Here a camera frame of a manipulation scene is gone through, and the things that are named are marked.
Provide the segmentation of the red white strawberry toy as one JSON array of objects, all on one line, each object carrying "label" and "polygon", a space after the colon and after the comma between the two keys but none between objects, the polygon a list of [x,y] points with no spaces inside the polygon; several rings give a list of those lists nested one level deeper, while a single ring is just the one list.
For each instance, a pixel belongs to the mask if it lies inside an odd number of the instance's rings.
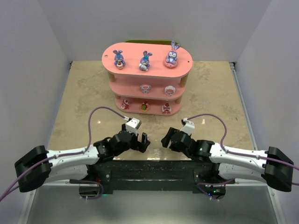
[{"label": "red white strawberry toy", "polygon": [[171,111],[172,111],[171,105],[169,103],[165,103],[162,106],[161,110],[162,110],[162,114],[171,114]]}]

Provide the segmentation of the red pink cake toy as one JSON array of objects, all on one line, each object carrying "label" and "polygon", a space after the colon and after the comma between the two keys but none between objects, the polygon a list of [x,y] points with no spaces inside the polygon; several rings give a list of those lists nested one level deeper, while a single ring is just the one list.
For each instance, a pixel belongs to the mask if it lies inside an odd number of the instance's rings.
[{"label": "red pink cake toy", "polygon": [[128,110],[129,109],[129,102],[128,100],[124,99],[121,103],[121,109],[122,110]]}]

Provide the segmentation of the round pink flower toy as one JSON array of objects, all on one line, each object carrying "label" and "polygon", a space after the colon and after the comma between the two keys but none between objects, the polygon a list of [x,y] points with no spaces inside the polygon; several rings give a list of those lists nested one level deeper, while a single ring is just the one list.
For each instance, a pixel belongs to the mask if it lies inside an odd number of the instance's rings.
[{"label": "round pink flower toy", "polygon": [[140,109],[143,112],[147,112],[149,110],[149,108],[150,108],[150,105],[149,105],[148,101],[144,101],[140,106]]}]

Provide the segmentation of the pink white toy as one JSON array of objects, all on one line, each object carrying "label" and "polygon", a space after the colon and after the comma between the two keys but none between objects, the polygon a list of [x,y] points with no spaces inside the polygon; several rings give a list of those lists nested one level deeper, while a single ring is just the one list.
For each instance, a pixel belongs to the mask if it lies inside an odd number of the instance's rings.
[{"label": "pink white toy", "polygon": [[167,95],[167,96],[173,96],[175,93],[176,93],[176,88],[174,86],[166,86],[165,89],[164,89],[164,93]]}]

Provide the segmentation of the pink pig toy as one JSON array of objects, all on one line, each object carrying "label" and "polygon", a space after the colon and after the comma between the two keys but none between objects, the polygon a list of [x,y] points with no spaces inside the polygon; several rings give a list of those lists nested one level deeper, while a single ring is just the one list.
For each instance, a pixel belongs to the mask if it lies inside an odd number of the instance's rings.
[{"label": "pink pig toy", "polygon": [[142,84],[140,85],[140,90],[143,94],[148,94],[151,91],[151,85],[149,84]]}]

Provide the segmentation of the purple bunny with bottle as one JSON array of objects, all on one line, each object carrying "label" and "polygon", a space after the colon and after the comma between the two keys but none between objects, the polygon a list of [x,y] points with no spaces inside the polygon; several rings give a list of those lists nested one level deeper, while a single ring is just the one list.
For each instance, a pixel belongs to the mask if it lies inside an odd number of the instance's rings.
[{"label": "purple bunny with bottle", "polygon": [[143,51],[143,57],[140,59],[139,69],[141,71],[148,71],[150,67],[149,57],[152,56],[151,52]]}]

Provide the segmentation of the purple bunny with cupcake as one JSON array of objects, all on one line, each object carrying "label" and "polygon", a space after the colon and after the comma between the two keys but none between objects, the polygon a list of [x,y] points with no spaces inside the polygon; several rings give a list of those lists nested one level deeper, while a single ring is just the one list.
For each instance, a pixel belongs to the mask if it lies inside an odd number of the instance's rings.
[{"label": "purple bunny with cupcake", "polygon": [[113,53],[115,54],[114,65],[116,66],[117,69],[122,70],[126,65],[126,62],[124,61],[124,57],[122,55],[123,51],[113,50]]}]

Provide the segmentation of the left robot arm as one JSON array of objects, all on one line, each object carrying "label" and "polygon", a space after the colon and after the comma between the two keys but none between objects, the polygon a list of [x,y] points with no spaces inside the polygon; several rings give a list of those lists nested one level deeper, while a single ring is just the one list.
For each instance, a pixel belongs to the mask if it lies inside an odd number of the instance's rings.
[{"label": "left robot arm", "polygon": [[88,166],[112,161],[130,149],[144,153],[149,145],[146,133],[142,133],[139,140],[138,133],[128,131],[123,124],[122,130],[113,137],[106,137],[88,148],[53,151],[37,146],[14,164],[19,191],[29,192],[58,180],[82,180],[88,175]]}]

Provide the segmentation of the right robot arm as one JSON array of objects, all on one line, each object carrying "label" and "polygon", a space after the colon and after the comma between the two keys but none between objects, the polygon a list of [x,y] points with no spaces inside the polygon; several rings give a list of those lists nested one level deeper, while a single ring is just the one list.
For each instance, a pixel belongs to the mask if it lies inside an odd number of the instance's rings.
[{"label": "right robot arm", "polygon": [[257,151],[223,147],[209,140],[194,140],[191,135],[173,127],[161,143],[164,148],[183,153],[192,161],[210,164],[208,170],[196,174],[206,185],[247,179],[264,182],[282,192],[292,189],[294,163],[276,147]]}]

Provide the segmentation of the pink three-tier shelf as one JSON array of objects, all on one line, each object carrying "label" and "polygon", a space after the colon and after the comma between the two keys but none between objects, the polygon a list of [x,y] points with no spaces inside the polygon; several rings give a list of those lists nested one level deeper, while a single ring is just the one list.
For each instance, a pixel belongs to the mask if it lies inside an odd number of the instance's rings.
[{"label": "pink three-tier shelf", "polygon": [[[123,51],[126,65],[122,70],[114,65],[113,50]],[[139,63],[145,50],[152,53],[149,57],[150,67],[148,71],[141,71]],[[177,50],[178,65],[170,69],[164,65],[164,60],[170,50],[171,45],[120,42],[109,46],[103,52],[102,63],[109,75],[109,86],[115,94],[116,106],[121,111],[163,116],[171,116],[179,111],[188,74],[192,68],[192,56],[184,48],[179,48]],[[151,85],[150,93],[141,92],[140,85],[142,84]],[[164,93],[165,87],[169,85],[176,88],[173,96],[167,96]],[[121,109],[124,99],[129,102],[128,110]],[[144,101],[149,103],[147,112],[140,109]],[[171,105],[171,114],[162,114],[161,108],[165,103]]]}]

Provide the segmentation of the green board behind shelf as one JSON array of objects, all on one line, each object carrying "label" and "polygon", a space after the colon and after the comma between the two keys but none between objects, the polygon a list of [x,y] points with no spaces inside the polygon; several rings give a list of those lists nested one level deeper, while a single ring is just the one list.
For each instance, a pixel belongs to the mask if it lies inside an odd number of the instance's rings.
[{"label": "green board behind shelf", "polygon": [[127,40],[128,43],[144,43],[144,44],[160,44],[160,45],[171,45],[170,40]]}]

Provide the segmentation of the black base frame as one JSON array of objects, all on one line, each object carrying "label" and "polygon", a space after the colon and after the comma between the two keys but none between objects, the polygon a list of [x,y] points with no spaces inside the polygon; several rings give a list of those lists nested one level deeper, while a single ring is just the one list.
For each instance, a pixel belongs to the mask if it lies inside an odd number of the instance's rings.
[{"label": "black base frame", "polygon": [[71,179],[71,184],[100,183],[104,194],[114,191],[191,191],[200,193],[198,183],[208,193],[225,195],[227,180],[219,176],[219,165],[192,160],[113,160],[88,166],[82,180]]}]

